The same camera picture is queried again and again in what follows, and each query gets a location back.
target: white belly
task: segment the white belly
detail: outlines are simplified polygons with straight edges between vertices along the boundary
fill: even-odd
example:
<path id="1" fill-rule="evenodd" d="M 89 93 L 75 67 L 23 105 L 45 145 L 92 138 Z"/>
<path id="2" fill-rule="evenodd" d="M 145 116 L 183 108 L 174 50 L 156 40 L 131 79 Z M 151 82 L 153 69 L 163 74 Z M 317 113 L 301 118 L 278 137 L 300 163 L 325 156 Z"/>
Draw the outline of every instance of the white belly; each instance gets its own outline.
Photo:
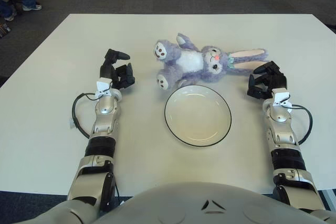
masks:
<path id="1" fill-rule="evenodd" d="M 203 56 L 200 52 L 182 51 L 181 57 L 176 61 L 184 73 L 197 72 L 203 69 Z"/>

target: bunny ear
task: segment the bunny ear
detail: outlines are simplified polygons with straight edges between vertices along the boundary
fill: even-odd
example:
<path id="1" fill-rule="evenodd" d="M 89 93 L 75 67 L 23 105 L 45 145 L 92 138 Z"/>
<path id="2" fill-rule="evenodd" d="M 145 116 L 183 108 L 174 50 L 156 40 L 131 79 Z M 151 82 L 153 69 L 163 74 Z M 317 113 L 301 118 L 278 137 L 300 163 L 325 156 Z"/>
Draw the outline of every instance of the bunny ear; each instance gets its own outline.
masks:
<path id="1" fill-rule="evenodd" d="M 263 61 L 252 61 L 252 62 L 244 62 L 238 63 L 231 68 L 227 69 L 227 72 L 237 73 L 237 74 L 251 74 L 253 70 L 261 65 L 265 64 Z"/>
<path id="2" fill-rule="evenodd" d="M 234 59 L 233 64 L 248 61 L 264 61 L 267 56 L 268 54 L 265 49 L 244 50 L 229 54 L 229 57 Z"/>

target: plush toy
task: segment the plush toy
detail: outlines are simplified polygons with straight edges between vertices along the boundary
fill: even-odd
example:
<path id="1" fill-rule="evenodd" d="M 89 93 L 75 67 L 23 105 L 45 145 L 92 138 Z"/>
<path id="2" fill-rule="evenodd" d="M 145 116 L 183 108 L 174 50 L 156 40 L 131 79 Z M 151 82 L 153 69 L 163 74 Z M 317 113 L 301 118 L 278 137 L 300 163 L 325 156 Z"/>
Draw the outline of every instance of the plush toy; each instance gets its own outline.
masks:
<path id="1" fill-rule="evenodd" d="M 154 55 L 164 62 L 164 68 L 156 76 L 156 82 L 161 89 L 170 89 L 196 84 L 203 80 L 215 82 L 227 72 L 250 74 L 252 69 L 236 68 L 237 63 L 249 61 L 264 61 L 267 52 L 264 49 L 254 49 L 226 53 L 218 47 L 206 46 L 199 50 L 190 39 L 177 35 L 177 43 L 168 40 L 158 40 L 154 47 Z"/>

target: bunny face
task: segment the bunny face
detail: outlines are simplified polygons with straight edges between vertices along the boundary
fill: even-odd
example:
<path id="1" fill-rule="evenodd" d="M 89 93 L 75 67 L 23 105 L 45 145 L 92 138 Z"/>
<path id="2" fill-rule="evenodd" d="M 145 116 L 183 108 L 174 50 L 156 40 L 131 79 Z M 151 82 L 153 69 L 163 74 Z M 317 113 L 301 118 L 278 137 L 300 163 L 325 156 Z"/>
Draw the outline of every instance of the bunny face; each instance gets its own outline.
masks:
<path id="1" fill-rule="evenodd" d="M 212 74 L 219 74 L 226 68 L 227 54 L 217 47 L 205 47 L 202 49 L 205 70 Z"/>

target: white plate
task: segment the white plate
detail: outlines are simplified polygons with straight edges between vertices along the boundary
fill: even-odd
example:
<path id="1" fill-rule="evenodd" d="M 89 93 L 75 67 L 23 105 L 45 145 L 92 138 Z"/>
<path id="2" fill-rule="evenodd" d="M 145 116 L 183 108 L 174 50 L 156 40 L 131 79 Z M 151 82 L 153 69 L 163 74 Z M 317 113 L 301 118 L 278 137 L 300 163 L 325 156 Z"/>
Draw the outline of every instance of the white plate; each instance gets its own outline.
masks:
<path id="1" fill-rule="evenodd" d="M 164 116 L 182 142 L 206 147 L 220 142 L 231 127 L 231 112 L 217 92 L 204 86 L 185 86 L 167 100 Z"/>

